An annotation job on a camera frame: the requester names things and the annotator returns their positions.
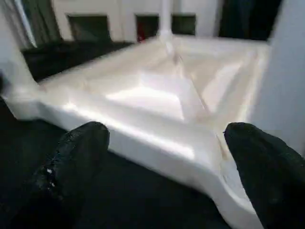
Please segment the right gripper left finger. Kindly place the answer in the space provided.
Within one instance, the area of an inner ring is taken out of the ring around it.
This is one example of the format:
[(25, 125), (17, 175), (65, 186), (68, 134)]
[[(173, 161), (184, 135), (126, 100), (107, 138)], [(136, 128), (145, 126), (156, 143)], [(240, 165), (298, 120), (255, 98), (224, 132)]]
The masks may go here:
[(52, 156), (29, 173), (11, 177), (0, 196), (1, 228), (71, 229), (109, 141), (109, 129), (95, 121), (65, 133)]

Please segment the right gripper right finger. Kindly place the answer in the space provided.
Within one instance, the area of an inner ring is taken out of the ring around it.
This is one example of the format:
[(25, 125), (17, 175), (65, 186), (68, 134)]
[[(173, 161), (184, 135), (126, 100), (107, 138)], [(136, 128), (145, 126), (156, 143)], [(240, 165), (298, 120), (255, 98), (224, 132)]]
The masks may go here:
[(265, 229), (305, 227), (305, 159), (253, 124), (224, 131), (247, 196)]

